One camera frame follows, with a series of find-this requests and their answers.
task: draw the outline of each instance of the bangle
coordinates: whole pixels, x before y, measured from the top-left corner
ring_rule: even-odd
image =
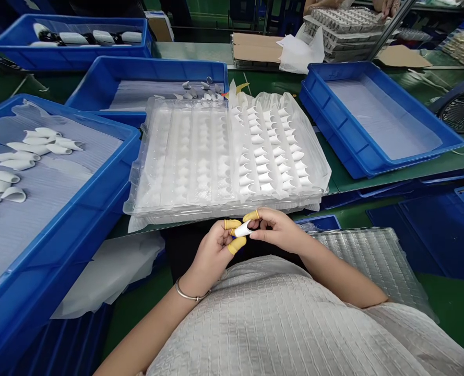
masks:
[[[190,299],[190,300],[195,300],[197,303],[200,302],[201,300],[203,300],[203,298],[205,298],[206,296],[208,296],[210,293],[211,293],[211,290],[209,290],[207,293],[205,293],[204,295],[202,295],[201,297],[191,297],[187,294],[185,294],[184,292],[182,292],[180,290],[180,285],[178,284],[178,282],[180,281],[180,279],[178,278],[176,280],[176,283],[174,284],[174,287],[176,287],[176,291],[178,294],[180,294],[183,298],[186,298],[186,299]]]

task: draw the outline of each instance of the stacked plastic trays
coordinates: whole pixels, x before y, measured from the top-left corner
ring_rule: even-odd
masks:
[[[315,8],[303,19],[305,30],[302,39],[306,41],[322,28],[326,62],[364,60],[387,25],[381,14],[363,7]]]
[[[330,167],[290,94],[148,102],[124,212],[146,224],[318,207]]]
[[[464,146],[461,136],[370,62],[309,65],[300,100],[354,179]]]
[[[20,359],[122,215],[139,132],[29,95],[0,104],[0,153],[46,126],[85,142],[12,171],[23,203],[0,202],[0,373]]]

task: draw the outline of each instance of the white product in tray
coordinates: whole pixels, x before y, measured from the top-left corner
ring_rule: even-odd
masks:
[[[139,227],[320,203],[331,170],[294,98],[234,92],[228,102],[148,101],[124,204]]]

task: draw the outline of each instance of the finger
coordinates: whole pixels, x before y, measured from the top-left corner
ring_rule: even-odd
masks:
[[[227,249],[231,254],[235,255],[240,248],[246,245],[246,237],[235,238],[227,245]]]
[[[279,233],[273,230],[256,230],[251,235],[249,235],[251,239],[264,241],[270,244],[277,244]]]

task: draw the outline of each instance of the worker's hand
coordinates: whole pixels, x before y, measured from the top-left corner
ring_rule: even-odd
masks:
[[[179,286],[190,296],[204,295],[218,281],[246,238],[232,240],[230,230],[242,223],[236,219],[219,220],[200,242],[190,269],[181,277]]]
[[[257,229],[249,235],[251,239],[265,241],[290,253],[299,255],[314,242],[291,218],[278,210],[261,207],[244,216],[243,221],[247,220],[251,220],[249,228]]]

